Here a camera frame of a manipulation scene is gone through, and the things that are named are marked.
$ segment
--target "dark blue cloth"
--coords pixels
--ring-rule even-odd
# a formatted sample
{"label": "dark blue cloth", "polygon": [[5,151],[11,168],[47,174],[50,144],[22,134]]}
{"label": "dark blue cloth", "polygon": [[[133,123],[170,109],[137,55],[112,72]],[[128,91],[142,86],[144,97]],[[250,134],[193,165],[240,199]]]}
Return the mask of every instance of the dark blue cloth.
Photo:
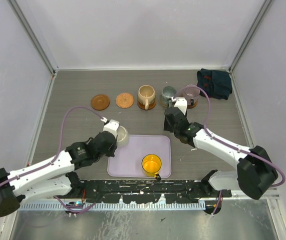
{"label": "dark blue cloth", "polygon": [[197,72],[197,86],[210,98],[228,99],[232,93],[232,80],[226,71],[201,69]]}

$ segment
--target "yellow mug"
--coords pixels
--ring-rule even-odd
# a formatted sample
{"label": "yellow mug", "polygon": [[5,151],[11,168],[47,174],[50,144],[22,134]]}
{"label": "yellow mug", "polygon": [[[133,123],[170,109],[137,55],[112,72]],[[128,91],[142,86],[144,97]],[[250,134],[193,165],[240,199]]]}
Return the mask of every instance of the yellow mug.
{"label": "yellow mug", "polygon": [[160,181],[161,176],[158,174],[162,167],[161,159],[154,154],[146,155],[142,160],[142,168],[148,177],[156,178]]}

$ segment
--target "wall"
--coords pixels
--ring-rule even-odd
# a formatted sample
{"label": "wall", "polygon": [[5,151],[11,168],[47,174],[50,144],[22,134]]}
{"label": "wall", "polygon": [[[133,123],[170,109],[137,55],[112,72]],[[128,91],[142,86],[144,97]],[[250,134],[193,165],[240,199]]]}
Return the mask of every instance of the wall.
{"label": "wall", "polygon": [[[286,1],[274,1],[234,74],[255,143],[286,174]],[[286,213],[286,183],[278,190]]]}
{"label": "wall", "polygon": [[0,168],[10,171],[26,163],[49,81],[9,4],[0,0]]}
{"label": "wall", "polygon": [[199,69],[231,65],[263,0],[17,2],[60,69]]}

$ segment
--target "purple tray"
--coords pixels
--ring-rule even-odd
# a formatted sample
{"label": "purple tray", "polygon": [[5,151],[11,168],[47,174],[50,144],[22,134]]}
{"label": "purple tray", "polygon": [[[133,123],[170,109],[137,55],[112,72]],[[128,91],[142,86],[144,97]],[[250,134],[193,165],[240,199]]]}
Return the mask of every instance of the purple tray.
{"label": "purple tray", "polygon": [[159,175],[168,178],[172,172],[171,142],[166,136],[156,135],[129,135],[128,144],[108,158],[107,172],[112,177],[148,178],[142,169],[142,159],[148,154],[161,158]]}

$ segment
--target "white wall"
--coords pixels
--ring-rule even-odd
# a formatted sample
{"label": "white wall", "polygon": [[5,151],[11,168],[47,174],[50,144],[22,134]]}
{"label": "white wall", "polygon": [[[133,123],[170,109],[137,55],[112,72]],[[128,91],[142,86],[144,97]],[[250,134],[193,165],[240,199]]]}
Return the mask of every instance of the white wall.
{"label": "white wall", "polygon": [[0,168],[26,163],[49,82],[48,69],[7,1],[0,0]]}
{"label": "white wall", "polygon": [[[286,174],[286,1],[274,1],[234,73],[255,143]],[[286,211],[286,182],[278,190]]]}
{"label": "white wall", "polygon": [[18,3],[60,69],[199,69],[231,65],[263,0]]}

